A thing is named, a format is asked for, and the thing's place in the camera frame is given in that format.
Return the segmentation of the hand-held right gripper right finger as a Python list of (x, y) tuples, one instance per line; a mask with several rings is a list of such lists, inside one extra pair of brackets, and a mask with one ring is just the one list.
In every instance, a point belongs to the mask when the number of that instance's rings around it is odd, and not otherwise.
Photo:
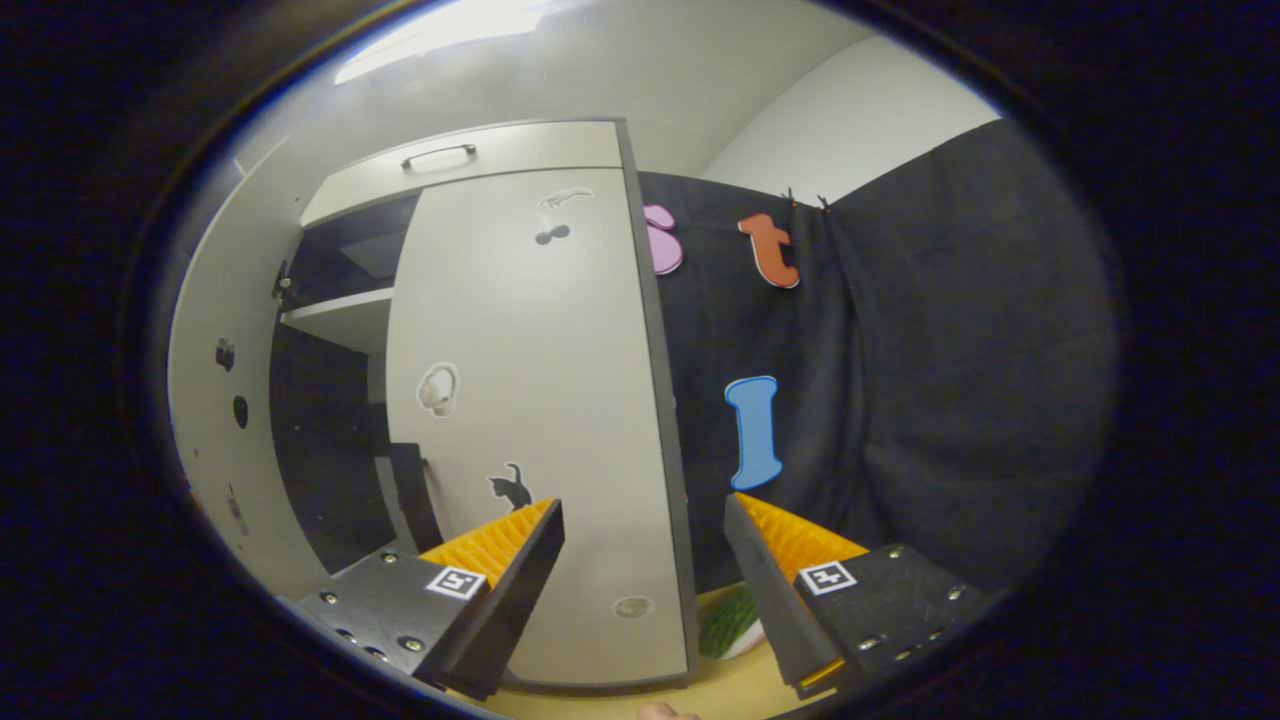
[(970, 630), (989, 593), (915, 548), (868, 550), (748, 495), (723, 530), (783, 683), (855, 700), (900, 682)]

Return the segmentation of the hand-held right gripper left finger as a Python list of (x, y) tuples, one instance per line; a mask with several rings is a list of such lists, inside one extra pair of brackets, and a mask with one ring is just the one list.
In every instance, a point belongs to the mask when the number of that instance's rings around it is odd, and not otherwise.
[(291, 603), (310, 626), (416, 682), (497, 692), (564, 543), (548, 498), (424, 553), (387, 546)]

